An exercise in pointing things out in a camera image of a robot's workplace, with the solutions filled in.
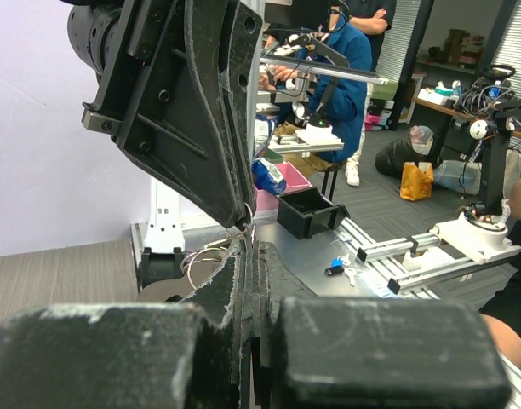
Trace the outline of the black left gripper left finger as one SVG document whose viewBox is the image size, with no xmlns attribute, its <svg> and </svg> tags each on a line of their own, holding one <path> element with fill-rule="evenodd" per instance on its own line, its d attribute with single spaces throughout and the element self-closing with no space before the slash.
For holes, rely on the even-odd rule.
<svg viewBox="0 0 521 409">
<path fill-rule="evenodd" d="M 0 408 L 247 408 L 249 239 L 180 302 L 55 304 L 0 325 Z"/>
</svg>

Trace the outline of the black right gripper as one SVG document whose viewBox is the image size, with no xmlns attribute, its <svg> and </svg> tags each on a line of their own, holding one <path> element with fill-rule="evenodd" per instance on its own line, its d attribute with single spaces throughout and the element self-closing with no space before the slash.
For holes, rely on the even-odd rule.
<svg viewBox="0 0 521 409">
<path fill-rule="evenodd" d="M 87 130 L 226 228 L 255 204 L 248 87 L 260 16 L 240 1 L 70 1 L 72 49 L 95 72 Z"/>
</svg>

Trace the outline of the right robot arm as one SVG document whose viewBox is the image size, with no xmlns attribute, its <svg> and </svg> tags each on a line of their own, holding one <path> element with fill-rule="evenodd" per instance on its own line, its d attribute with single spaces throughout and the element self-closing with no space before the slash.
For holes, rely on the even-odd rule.
<svg viewBox="0 0 521 409">
<path fill-rule="evenodd" d="M 241 1 L 74 1 L 70 44 L 98 91 L 83 126 L 152 179 L 138 286 L 182 276 L 180 200 L 225 228 L 255 210 L 249 76 L 262 19 Z"/>
</svg>

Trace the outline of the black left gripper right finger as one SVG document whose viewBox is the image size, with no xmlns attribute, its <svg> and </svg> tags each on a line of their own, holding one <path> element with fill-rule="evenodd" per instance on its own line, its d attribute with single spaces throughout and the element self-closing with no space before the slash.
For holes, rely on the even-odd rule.
<svg viewBox="0 0 521 409">
<path fill-rule="evenodd" d="M 253 379 L 263 408 L 504 408 L 512 385 L 459 302 L 320 297 L 260 242 Z"/>
</svg>

